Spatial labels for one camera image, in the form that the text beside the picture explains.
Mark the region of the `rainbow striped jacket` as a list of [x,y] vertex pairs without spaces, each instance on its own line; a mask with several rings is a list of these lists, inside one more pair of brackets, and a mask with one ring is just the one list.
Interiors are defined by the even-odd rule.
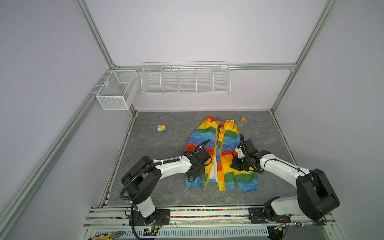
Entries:
[[258,190],[259,179],[256,172],[238,171],[231,168],[234,157],[238,156],[236,148],[241,143],[240,131],[234,120],[219,120],[208,117],[192,133],[186,143],[186,150],[192,151],[209,140],[204,149],[211,159],[197,177],[186,180],[186,187],[202,187],[216,183],[219,191],[232,191],[238,186],[243,192]]

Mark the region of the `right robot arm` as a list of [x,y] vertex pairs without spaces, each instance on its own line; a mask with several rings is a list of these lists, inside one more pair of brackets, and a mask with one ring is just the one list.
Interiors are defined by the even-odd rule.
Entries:
[[279,159],[267,150],[257,150],[251,140],[240,135],[232,169],[263,174],[270,172],[295,187],[293,197],[275,197],[264,204],[260,214],[267,222],[276,223],[283,216],[304,215],[313,221],[324,220],[340,206],[340,200],[326,174],[308,170]]

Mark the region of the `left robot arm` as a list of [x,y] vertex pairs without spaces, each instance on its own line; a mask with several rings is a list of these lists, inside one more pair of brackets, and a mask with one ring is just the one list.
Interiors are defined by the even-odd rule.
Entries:
[[208,139],[195,149],[169,159],[153,160],[144,156],[122,177],[123,188],[119,198],[131,203],[132,225],[153,225],[169,213],[168,210],[158,212],[151,197],[153,190],[160,180],[173,175],[185,174],[187,181],[191,183],[202,176],[205,167],[213,162],[213,158],[205,149],[210,141]]

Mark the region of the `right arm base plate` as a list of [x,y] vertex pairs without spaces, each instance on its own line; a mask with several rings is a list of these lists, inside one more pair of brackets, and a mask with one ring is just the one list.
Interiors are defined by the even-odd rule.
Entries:
[[290,216],[278,216],[270,208],[253,207],[248,208],[248,211],[252,224],[288,224],[291,222]]

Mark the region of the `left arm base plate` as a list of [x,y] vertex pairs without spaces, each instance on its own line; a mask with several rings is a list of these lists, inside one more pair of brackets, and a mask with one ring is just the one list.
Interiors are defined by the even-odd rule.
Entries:
[[142,213],[137,210],[131,212],[129,225],[131,226],[168,226],[171,220],[170,209],[156,209],[154,213],[148,217],[143,217]]

